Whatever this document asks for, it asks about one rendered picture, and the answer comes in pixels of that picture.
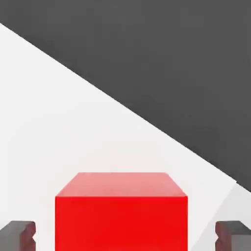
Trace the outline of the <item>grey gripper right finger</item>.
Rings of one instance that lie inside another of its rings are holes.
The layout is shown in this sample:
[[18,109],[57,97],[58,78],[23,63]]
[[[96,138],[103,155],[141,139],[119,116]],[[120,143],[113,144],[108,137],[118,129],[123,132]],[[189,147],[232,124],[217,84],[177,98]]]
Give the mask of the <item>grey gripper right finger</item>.
[[251,230],[241,221],[217,221],[215,251],[251,251]]

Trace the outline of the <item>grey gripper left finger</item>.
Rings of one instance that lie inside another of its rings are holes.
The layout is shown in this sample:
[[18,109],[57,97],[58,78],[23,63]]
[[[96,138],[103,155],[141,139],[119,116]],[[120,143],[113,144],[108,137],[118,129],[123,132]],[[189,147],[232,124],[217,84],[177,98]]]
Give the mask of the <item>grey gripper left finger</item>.
[[0,251],[36,251],[34,221],[10,221],[0,230]]

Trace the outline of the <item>small red cube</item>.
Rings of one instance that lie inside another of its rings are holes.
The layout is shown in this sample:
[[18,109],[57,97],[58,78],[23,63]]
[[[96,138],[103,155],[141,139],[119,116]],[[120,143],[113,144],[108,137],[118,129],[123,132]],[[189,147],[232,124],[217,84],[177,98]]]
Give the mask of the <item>small red cube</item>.
[[188,251],[188,197],[166,173],[78,173],[55,197],[55,251]]

